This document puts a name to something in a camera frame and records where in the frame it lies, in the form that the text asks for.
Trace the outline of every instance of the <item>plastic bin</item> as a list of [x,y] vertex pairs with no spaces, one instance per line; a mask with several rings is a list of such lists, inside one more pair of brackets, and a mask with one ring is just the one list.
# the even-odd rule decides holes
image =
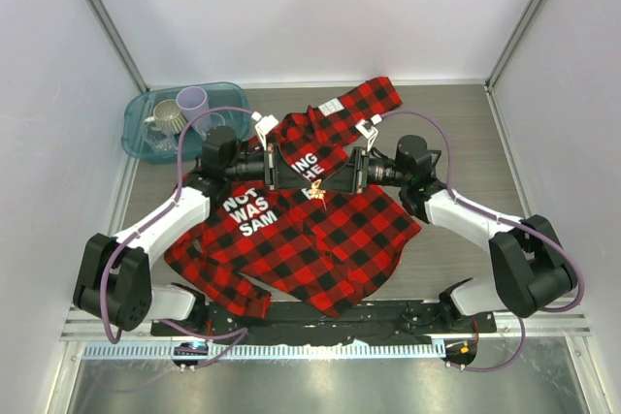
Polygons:
[[[207,91],[210,108],[239,107],[249,109],[250,105],[244,91],[232,82],[212,82],[208,84],[196,84]],[[175,99],[179,91],[187,86],[171,87],[146,92],[133,99],[125,109],[125,123],[121,144],[125,152],[132,157],[147,160],[152,164],[166,164],[177,161],[175,151],[154,151],[145,141],[144,128],[145,118],[151,116],[153,107],[166,100]],[[227,126],[235,130],[238,138],[245,140],[250,129],[250,115],[238,111],[218,112]],[[193,160],[201,154],[203,140],[193,129],[189,129],[185,135],[182,148],[183,160]]]

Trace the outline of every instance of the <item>purple cup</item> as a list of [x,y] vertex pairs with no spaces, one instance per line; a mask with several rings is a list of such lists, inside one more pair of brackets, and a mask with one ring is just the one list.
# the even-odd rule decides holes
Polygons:
[[[176,101],[177,105],[183,112],[183,115],[187,118],[187,121],[190,121],[192,118],[200,115],[204,111],[208,111],[210,108],[210,101],[207,97],[207,92],[199,86],[190,86],[182,89],[177,95]],[[210,128],[216,126],[216,124],[223,123],[214,121],[214,118],[212,117],[213,113],[205,115],[192,123],[192,128],[194,128],[194,130],[196,130],[196,132],[203,138]]]

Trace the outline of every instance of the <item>plaid shirt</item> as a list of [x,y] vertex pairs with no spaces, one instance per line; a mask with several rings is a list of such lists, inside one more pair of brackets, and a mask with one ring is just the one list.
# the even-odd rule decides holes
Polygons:
[[[360,136],[360,119],[401,104],[390,80],[376,78],[289,114],[271,137],[301,175],[324,179],[347,161],[343,146]],[[165,260],[234,314],[263,318],[270,305],[269,292],[247,275],[338,317],[388,279],[420,226],[378,186],[357,195],[326,192],[325,202],[327,210],[307,190],[236,183],[231,197],[184,234]]]

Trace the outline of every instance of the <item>mug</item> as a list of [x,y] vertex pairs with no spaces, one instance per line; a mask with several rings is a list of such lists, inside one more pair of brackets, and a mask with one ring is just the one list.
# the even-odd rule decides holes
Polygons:
[[[177,95],[177,105],[188,121],[210,109],[207,92],[200,86],[190,86],[182,89]],[[196,120],[192,123],[192,128],[204,139],[210,128],[225,124],[226,120],[224,117],[214,112]]]
[[167,99],[157,104],[153,108],[153,116],[145,119],[146,126],[167,135],[180,133],[186,123],[187,120],[173,99]]

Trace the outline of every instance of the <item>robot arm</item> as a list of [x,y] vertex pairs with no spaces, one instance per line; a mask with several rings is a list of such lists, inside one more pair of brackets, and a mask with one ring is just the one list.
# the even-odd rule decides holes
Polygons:
[[[219,207],[230,194],[231,181],[263,179],[271,189],[311,187],[309,181],[285,162],[277,145],[267,144],[265,138],[261,142],[263,151],[240,154],[233,130],[212,129],[203,145],[201,164],[185,179],[177,200],[173,196],[145,219],[112,237],[95,235],[88,241],[74,304],[101,316],[103,268],[118,245],[139,232],[119,256],[115,264],[118,273],[111,274],[109,279],[106,296],[111,323],[131,331],[144,320],[200,321],[205,297],[179,285],[151,287],[150,269],[183,233],[206,220],[210,211]],[[558,253],[515,228],[457,203],[436,178],[439,157],[439,151],[427,149],[425,140],[412,135],[399,140],[394,159],[372,158],[368,147],[354,147],[348,162],[324,179],[319,189],[353,194],[364,191],[369,184],[398,186],[400,199],[409,214],[451,230],[490,253],[494,279],[468,279],[441,293],[441,302],[447,309],[446,320],[505,308],[520,317],[528,317],[576,286],[573,270]],[[174,206],[170,211],[143,231],[141,227],[161,216],[171,203]],[[543,217],[522,220],[469,204],[485,211],[487,217],[502,216],[526,223],[558,242]]]

